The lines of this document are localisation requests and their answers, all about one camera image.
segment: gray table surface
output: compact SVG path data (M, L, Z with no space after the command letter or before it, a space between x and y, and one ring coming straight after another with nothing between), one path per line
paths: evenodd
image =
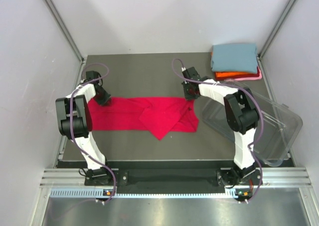
M173 58L180 58L186 67L194 66L201 76L213 76L210 53L163 53L90 55L87 65L100 62L110 68L103 87L114 97L184 97L182 80L171 69ZM101 75L106 70L92 66ZM244 82L261 95L268 96L263 80ZM199 119L196 133L169 132L161 141L148 131L94 131L95 141L108 160L230 160L235 147L218 132L201 121L207 98L195 101ZM80 151L67 141L63 160L84 160Z
M310 226L298 189L261 189L248 205L234 199L113 199L103 207L92 199L53 220L81 201L51 198L43 226Z

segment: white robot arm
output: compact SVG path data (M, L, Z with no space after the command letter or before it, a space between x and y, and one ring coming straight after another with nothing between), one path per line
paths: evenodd
M95 71L86 72L85 81L97 79L99 76L100 74ZM72 127L74 139L88 165L88 171L85 172L85 185L104 185L111 179L108 175L109 172L88 157L88 155L90 155L90 157L96 161L107 165L106 158L100 152L92 135L92 120L87 103L94 98L98 104L106 105L111 100L111 95L102 88L99 81L85 84L84 86L79 85L77 90L78 91L73 96ZM59 98L55 101L55 106L60 133L73 141L70 131L70 99L71 94L64 98Z
M251 154L253 145L250 144L254 141L259 120L256 106L243 91L218 85L218 82L208 77L201 78L194 67L182 68L182 73L186 79L204 82L198 84L184 81L182 83L187 100L204 96L225 106L227 123L235 135L235 166L233 169L241 181L255 171L255 159Z
M217 83L213 79L206 80L205 82L209 83ZM224 97L228 94L234 94L238 92L235 88L229 88L225 86L219 85L208 85L208 84L199 84L199 92L201 96L211 98L223 105ZM245 134L240 132L234 131L235 135L235 157L234 162L235 164L242 170L244 168L248 168L254 164L255 160L250 153L248 145L254 141L256 129L251 128L250 130L246 131Z
M88 103L96 95L95 87L93 84L87 84L85 86L79 85L77 89L79 89L79 91L74 95L74 97L84 96L86 103ZM71 94L66 96L67 99L70 99L70 97L71 97ZM100 152L98 146L96 145L91 131L88 132L87 137L84 137L84 136L76 137L75 141L82 150L87 152L90 156L92 156L97 161L105 164L105 156ZM86 160L88 164L88 169L96 170L101 168L101 165L95 163L83 152L82 152L82 155L84 156L84 159Z

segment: purple cable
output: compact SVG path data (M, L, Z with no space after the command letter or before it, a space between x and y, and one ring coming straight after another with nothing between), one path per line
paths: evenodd
M245 90L244 88L242 88L242 87L235 86L235 85L230 85L230 84L222 84L222 83L217 83L217 84L216 84L216 83L202 82L202 81L196 81L196 80L191 80L191 79L185 78L184 76L178 74L178 72L175 70L175 68L174 68L174 62L175 62L175 60L178 60L178 61L181 63L181 65L182 65L183 68L185 68L184 63L183 63L183 61L182 61L181 59L179 59L179 58L174 58L174 59L172 60L172 62L171 62L171 68L173 69L173 72L174 72L178 77L182 78L183 80L188 81L188 82L192 82L192 83L198 83L198 84L219 85L219 86L225 86L225 87L230 87L230 88L236 88L236 89L239 89L239 90L243 91L243 92L252 100L252 102L255 104L255 106L256 106L256 108L257 108L257 111L258 111L258 114L259 114L259 117L260 117L260 132L259 132L259 135L258 135L257 139L256 139L255 141L251 142L251 143L248 145L248 149L249 149L249 151L250 151L252 157L253 157L254 160L257 162L257 164L258 164L258 166L259 166L259 168L260 168L260 180L259 180L259 183L258 183L258 186L257 186L257 189L256 189L255 193L252 195L252 197L251 197L250 199L248 199L247 203L250 202L250 201L252 201L253 198L255 198L255 195L258 193L258 191L259 191L259 189L260 189L260 186L261 186L261 184L262 184L262 182L263 182L263 169L262 169L261 163L259 162L258 158L256 157L254 151L251 149L251 146L252 146L253 144L256 144L256 143L260 140L260 138L261 138L261 136L263 135L263 132L264 132L264 117L263 117L262 111L261 111L261 109L260 109L258 103L257 103L256 100L254 99L254 97L253 97L248 91L246 91L246 90Z
M52 211L52 207L51 207L51 202L49 202L49 206L50 209L49 209L49 215L50 215L50 218L53 219L54 221L59 221L61 218L63 218L67 213L69 213L72 209L78 207L79 205L85 203L85 202L89 202L89 201L95 201L94 199L86 199L86 200L82 200L78 203L76 203L75 205L71 206L70 208L68 208L63 214L61 214L59 217L54 217L53 216L53 211Z

